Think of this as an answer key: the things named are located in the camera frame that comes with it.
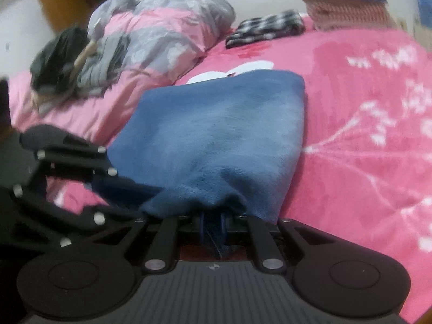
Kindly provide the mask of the pink grey floral duvet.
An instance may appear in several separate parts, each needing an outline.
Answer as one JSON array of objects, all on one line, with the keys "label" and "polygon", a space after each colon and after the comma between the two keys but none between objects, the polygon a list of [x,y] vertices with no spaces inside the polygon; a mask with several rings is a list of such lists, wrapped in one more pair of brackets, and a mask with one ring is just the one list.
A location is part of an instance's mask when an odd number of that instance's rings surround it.
[{"label": "pink grey floral duvet", "polygon": [[226,0],[107,0],[93,13],[91,37],[124,33],[130,44],[114,82],[96,97],[71,97],[49,110],[31,104],[29,72],[9,80],[12,125],[51,124],[101,145],[127,123],[141,95],[189,72],[236,18]]}]

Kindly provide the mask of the blue denim jeans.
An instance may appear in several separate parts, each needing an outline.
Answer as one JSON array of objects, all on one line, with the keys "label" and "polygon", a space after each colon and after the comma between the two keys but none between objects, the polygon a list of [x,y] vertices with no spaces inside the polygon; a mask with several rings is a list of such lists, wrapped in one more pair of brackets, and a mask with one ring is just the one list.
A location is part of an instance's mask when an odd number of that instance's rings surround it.
[{"label": "blue denim jeans", "polygon": [[145,92],[108,149],[105,200],[155,217],[215,208],[278,218],[303,142],[305,82],[256,70]]}]

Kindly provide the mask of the pink patterned folded garment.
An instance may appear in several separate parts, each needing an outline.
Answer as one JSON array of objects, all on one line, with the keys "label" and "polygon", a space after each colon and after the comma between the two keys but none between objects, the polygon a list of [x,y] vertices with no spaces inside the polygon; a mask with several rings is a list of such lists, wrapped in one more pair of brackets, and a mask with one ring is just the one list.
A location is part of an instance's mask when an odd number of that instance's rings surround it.
[{"label": "pink patterned folded garment", "polygon": [[396,24],[387,4],[376,0],[303,0],[315,29],[386,29]]}]

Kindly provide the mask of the dark green garment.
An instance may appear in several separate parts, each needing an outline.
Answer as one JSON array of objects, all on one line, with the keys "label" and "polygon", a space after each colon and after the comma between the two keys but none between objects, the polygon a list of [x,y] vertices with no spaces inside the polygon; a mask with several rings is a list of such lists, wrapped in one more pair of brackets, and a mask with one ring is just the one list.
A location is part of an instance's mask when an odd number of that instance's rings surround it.
[{"label": "dark green garment", "polygon": [[32,89],[39,95],[66,92],[74,62],[88,43],[87,31],[79,26],[59,33],[36,55],[30,66]]}]

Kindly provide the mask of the black white plaid garment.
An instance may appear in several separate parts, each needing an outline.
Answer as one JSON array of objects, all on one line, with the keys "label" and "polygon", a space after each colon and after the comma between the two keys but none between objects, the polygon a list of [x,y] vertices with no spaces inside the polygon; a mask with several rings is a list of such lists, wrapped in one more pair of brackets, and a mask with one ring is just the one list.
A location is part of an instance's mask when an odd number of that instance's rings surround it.
[{"label": "black white plaid garment", "polygon": [[250,18],[225,38],[227,49],[269,41],[281,37],[299,36],[305,32],[301,15],[294,9],[263,17]]}]

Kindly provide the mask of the pink floral bed blanket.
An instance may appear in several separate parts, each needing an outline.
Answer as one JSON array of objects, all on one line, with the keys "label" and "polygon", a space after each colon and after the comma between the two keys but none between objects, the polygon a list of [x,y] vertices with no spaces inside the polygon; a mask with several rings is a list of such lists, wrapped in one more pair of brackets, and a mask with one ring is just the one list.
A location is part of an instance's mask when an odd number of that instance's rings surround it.
[{"label": "pink floral bed blanket", "polygon": [[399,30],[345,29],[213,47],[180,84],[254,69],[306,83],[302,168],[284,214],[400,261],[410,323],[431,306],[431,52]]}]

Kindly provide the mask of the grey knit garment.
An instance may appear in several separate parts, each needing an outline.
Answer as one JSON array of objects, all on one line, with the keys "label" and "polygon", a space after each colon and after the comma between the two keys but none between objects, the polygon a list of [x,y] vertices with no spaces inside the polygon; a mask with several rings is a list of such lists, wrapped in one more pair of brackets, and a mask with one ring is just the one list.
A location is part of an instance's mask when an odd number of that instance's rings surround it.
[{"label": "grey knit garment", "polygon": [[118,79],[130,38],[125,33],[115,33],[100,38],[96,51],[86,60],[77,76],[80,92],[102,94]]}]

